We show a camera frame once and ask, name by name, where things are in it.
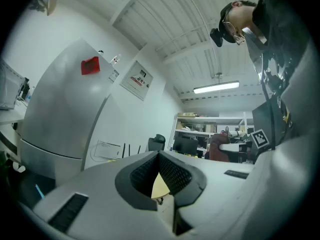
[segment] black chair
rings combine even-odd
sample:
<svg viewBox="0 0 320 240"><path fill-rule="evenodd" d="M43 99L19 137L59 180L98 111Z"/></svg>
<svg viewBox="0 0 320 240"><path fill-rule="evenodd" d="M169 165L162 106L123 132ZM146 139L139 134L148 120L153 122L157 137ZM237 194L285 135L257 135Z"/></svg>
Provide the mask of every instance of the black chair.
<svg viewBox="0 0 320 240"><path fill-rule="evenodd" d="M160 134L156 134L155 138L149 138L147 151L165 150L166 138Z"/></svg>

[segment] black hair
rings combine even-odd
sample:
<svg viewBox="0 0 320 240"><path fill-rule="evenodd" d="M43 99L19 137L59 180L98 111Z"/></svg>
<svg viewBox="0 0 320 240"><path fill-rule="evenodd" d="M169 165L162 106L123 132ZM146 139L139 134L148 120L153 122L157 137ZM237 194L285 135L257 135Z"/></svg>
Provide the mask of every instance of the black hair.
<svg viewBox="0 0 320 240"><path fill-rule="evenodd" d="M240 0L239 2L241 2L244 6L252 6L252 7L256 7L257 6L256 2L251 2L249 0L247 0L247 1Z"/></svg>

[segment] ceiling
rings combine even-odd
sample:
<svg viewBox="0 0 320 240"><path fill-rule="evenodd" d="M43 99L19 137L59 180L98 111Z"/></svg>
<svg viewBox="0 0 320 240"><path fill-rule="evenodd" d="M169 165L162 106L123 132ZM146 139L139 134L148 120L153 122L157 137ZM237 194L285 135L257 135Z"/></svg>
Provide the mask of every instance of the ceiling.
<svg viewBox="0 0 320 240"><path fill-rule="evenodd" d="M183 101L219 96L261 96L262 89L246 45L227 42L218 48L209 37L220 11L237 0L77 0L126 36L139 50L152 44ZM240 88L194 94L193 88L240 81Z"/></svg>

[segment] cable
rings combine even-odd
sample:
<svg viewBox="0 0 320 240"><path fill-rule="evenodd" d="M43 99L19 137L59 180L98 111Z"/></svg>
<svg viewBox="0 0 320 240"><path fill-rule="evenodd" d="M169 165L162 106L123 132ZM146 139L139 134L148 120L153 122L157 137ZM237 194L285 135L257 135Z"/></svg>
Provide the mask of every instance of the cable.
<svg viewBox="0 0 320 240"><path fill-rule="evenodd" d="M271 150L275 150L276 149L276 136L275 136L275 118L274 118L274 113L272 110L272 106L270 103L270 99L268 96L268 92L266 89L266 85L265 85L265 69L268 67L268 59L266 58L266 55L263 53L262 54L262 72L261 72L261 85L262 85L262 91L265 97L265 101L266 101L266 106L269 110L269 115L270 115L270 124L271 124Z"/></svg>
<svg viewBox="0 0 320 240"><path fill-rule="evenodd" d="M279 141L279 145L285 140L287 132L288 132L288 128L289 128L289 124L291 122L291 114L288 115L287 117L287 122L285 124L285 128L284 128L284 133L283 136L281 137L280 141Z"/></svg>
<svg viewBox="0 0 320 240"><path fill-rule="evenodd" d="M28 107L28 105L26 105L25 100L23 98L18 97L17 100L20 101L23 105L25 105L26 108Z"/></svg>

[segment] glasses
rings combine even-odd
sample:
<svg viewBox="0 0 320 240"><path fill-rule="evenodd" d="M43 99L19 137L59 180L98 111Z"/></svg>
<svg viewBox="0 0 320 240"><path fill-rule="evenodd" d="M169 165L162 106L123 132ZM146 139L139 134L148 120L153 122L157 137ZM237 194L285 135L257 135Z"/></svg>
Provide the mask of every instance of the glasses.
<svg viewBox="0 0 320 240"><path fill-rule="evenodd" d="M236 44L239 46L239 45L243 44L246 39L245 39L245 37L243 35L241 35L241 36L237 35L236 28L234 27L234 25L232 25L231 22L228 22L228 21L225 22L225 19L226 19L227 15L229 14L230 10L231 9L229 9L228 12L225 14L222 23L223 23L224 27L226 28L226 30L233 37L233 39L236 42Z"/></svg>

